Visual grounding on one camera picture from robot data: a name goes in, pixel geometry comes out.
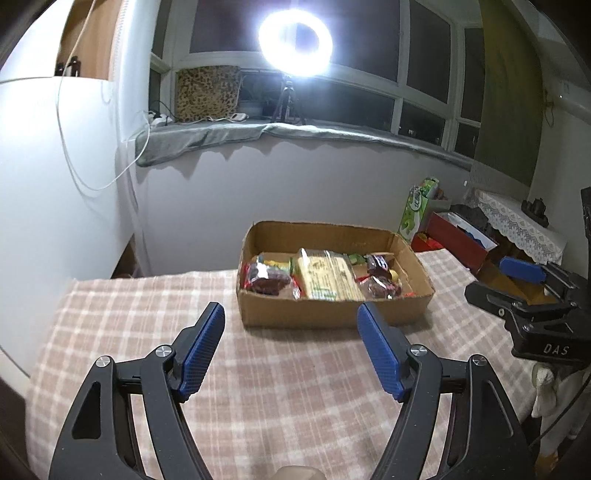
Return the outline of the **right gloved hand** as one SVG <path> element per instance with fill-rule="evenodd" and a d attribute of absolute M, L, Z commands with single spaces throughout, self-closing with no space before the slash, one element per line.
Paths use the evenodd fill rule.
<path fill-rule="evenodd" d="M 535 363 L 532 369 L 532 384 L 535 400 L 531 416 L 542 420 L 544 433 L 563 413 L 576 394 L 590 379 L 590 368 L 571 372 L 566 366 L 555 367 Z M 540 455 L 550 457 L 558 451 L 565 439 L 574 440 L 581 432 L 590 415 L 590 383 L 558 423 L 541 439 Z"/>

